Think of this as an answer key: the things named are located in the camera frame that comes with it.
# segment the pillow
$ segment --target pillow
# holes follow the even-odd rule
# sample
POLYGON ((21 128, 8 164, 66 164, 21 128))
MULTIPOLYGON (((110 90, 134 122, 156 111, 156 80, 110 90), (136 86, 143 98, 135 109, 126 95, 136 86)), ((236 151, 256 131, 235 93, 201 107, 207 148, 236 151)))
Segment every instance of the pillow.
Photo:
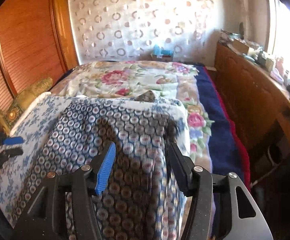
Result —
POLYGON ((9 135, 12 127, 16 124, 18 119, 29 107, 29 105, 43 92, 48 91, 53 85, 52 78, 42 79, 18 93, 16 98, 12 101, 11 106, 4 113, 0 109, 0 127, 6 135, 9 135))
POLYGON ((30 112, 37 106, 37 104, 42 101, 46 96, 50 96, 51 92, 44 92, 40 94, 35 100, 30 104, 30 106, 24 111, 24 113, 20 116, 17 122, 14 124, 13 128, 10 131, 9 136, 13 136, 16 132, 16 129, 20 126, 20 124, 25 120, 25 118, 30 114, 30 112))

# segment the blue blanket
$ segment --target blue blanket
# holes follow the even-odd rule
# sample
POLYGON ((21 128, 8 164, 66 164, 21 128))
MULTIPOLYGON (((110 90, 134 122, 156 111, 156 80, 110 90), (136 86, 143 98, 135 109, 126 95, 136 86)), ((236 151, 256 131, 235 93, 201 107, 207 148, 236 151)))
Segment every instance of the blue blanket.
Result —
POLYGON ((212 136, 209 139, 209 154, 213 163, 213 173, 227 175, 233 171, 244 182, 242 162, 235 140, 232 136, 229 121, 220 105, 216 91, 203 65, 197 65, 200 71, 196 76, 200 102, 211 120, 212 136))

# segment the screw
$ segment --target screw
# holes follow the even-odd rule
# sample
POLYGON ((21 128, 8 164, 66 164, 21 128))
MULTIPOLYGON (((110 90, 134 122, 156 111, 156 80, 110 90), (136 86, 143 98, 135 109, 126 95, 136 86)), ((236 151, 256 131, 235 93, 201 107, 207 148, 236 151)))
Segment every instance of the screw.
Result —
POLYGON ((196 171, 196 172, 202 172, 204 169, 203 169, 203 167, 201 167, 201 166, 195 166, 194 167, 194 171, 196 171))
POLYGON ((56 173, 54 171, 51 171, 47 174, 47 177, 51 179, 51 178, 54 178, 55 175, 56 175, 56 173))
POLYGON ((83 165, 82 167, 81 167, 81 169, 83 170, 83 171, 89 171, 90 170, 90 165, 88 165, 88 164, 85 164, 85 165, 83 165))
POLYGON ((234 172, 229 172, 228 176, 231 177, 232 179, 237 178, 237 174, 234 172))

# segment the window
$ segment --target window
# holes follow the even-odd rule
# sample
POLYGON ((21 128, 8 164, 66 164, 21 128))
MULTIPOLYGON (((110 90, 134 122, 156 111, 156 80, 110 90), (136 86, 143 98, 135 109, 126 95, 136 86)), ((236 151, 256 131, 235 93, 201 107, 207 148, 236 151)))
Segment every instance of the window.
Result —
POLYGON ((279 0, 269 0, 269 6, 268 53, 283 57, 283 68, 290 70, 290 11, 279 0))

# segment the wooden desk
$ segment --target wooden desk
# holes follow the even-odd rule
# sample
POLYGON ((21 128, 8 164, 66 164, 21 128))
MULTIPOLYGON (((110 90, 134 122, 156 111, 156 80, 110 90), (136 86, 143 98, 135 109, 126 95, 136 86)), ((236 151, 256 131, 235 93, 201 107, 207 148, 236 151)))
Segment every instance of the wooden desk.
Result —
POLYGON ((281 136, 279 129, 290 144, 290 100, 286 89, 260 66, 220 43, 215 68, 217 90, 247 150, 265 150, 281 136))

